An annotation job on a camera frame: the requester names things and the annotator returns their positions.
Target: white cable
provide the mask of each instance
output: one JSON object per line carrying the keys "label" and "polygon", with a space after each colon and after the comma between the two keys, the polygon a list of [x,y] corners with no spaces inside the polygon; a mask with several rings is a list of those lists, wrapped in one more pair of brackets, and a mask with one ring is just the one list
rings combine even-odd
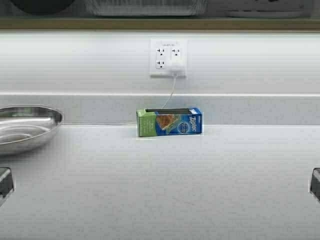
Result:
{"label": "white cable", "polygon": [[168,97],[168,99],[166,100],[165,104],[162,106],[161,109],[164,109],[168,105],[169,101],[171,100],[172,96],[174,95],[175,88],[176,88],[176,81],[177,81],[177,75],[175,74],[173,76],[173,85],[172,85],[171,94],[170,94],[170,96]]}
{"label": "white cable", "polygon": [[[161,109],[164,109],[169,101],[171,100],[172,96],[175,93],[175,88],[176,88],[176,82],[177,82],[177,74],[174,74],[173,76],[173,85],[172,85],[172,91],[170,96],[168,97],[168,99],[166,100],[166,102],[164,103],[164,105],[162,106]],[[125,125],[132,125],[132,124],[136,124],[135,121],[131,121],[131,122],[125,122],[125,123],[107,123],[107,122],[89,122],[89,123],[63,123],[63,125],[105,125],[105,126],[125,126]]]}

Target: electrical outlet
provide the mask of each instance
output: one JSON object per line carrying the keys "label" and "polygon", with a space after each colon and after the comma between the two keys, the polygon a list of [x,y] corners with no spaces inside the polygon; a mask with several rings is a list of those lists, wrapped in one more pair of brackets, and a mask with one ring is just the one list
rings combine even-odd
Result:
{"label": "electrical outlet", "polygon": [[164,48],[157,48],[156,49],[156,59],[164,59],[166,54],[166,50]]}
{"label": "electrical outlet", "polygon": [[164,60],[157,60],[155,68],[156,69],[165,69],[165,61]]}
{"label": "electrical outlet", "polygon": [[179,64],[187,69],[187,40],[151,40],[150,75],[172,77],[170,65]]}
{"label": "electrical outlet", "polygon": [[180,60],[181,57],[182,57],[182,55],[181,55],[180,48],[175,48],[174,47],[174,48],[171,49],[171,59],[172,59],[172,61]]}

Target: white countertop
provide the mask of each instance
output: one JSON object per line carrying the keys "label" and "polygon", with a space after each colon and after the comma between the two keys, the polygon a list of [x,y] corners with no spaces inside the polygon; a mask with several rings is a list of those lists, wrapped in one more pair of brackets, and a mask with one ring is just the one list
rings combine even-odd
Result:
{"label": "white countertop", "polygon": [[135,127],[63,126],[0,159],[16,191],[0,240],[319,239],[320,127],[205,126],[137,138]]}

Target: wooden shelf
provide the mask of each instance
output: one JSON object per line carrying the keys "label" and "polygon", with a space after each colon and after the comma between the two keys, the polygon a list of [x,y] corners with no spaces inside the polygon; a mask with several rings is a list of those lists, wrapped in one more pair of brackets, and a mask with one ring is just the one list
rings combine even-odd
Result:
{"label": "wooden shelf", "polygon": [[0,18],[1,30],[320,31],[320,19]]}

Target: stainless steel bowl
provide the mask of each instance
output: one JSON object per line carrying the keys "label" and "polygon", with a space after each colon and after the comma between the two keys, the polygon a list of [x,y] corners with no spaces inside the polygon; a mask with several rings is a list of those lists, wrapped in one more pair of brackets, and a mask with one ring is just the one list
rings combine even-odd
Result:
{"label": "stainless steel bowl", "polygon": [[57,133],[63,115],[42,106],[0,108],[0,156],[38,148]]}

